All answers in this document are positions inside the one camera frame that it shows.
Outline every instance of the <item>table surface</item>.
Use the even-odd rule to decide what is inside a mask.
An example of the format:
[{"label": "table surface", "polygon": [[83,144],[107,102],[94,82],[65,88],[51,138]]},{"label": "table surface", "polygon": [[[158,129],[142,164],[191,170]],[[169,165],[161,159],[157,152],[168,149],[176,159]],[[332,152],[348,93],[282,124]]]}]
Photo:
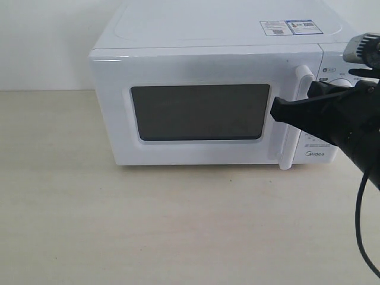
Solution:
[{"label": "table surface", "polygon": [[[93,91],[0,93],[0,284],[378,284],[362,174],[119,167]],[[363,239],[380,265],[380,195]]]}]

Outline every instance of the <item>brand logo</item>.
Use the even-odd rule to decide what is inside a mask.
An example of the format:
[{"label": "brand logo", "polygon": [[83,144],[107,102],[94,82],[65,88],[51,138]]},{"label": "brand logo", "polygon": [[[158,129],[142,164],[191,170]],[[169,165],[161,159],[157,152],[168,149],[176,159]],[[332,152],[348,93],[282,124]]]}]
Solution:
[{"label": "brand logo", "polygon": [[308,151],[306,156],[325,156],[324,153],[313,153],[312,151]]}]

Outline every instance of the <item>power cord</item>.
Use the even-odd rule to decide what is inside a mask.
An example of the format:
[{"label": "power cord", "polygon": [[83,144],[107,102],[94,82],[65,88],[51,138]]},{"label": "power cord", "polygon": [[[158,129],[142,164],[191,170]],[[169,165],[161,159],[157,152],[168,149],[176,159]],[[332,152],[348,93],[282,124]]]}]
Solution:
[{"label": "power cord", "polygon": [[360,222],[364,190],[366,189],[367,181],[368,181],[368,178],[373,166],[374,164],[364,173],[362,183],[360,184],[359,192],[357,194],[356,210],[355,210],[355,230],[356,230],[357,245],[359,247],[360,253],[362,254],[362,257],[364,258],[369,268],[373,271],[373,273],[375,273],[376,276],[380,278],[380,271],[372,263],[371,259],[368,257],[368,254],[364,248],[363,239],[362,239],[362,227],[361,227],[361,222]]}]

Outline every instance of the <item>microwave oven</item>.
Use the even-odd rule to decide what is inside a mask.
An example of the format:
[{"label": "microwave oven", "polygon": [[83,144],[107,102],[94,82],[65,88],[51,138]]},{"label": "microwave oven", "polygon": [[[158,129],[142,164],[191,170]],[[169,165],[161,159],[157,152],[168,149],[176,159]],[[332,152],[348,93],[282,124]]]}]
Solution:
[{"label": "microwave oven", "polygon": [[322,0],[129,0],[89,60],[118,165],[329,163],[270,116],[313,80],[353,86],[357,33]]}]

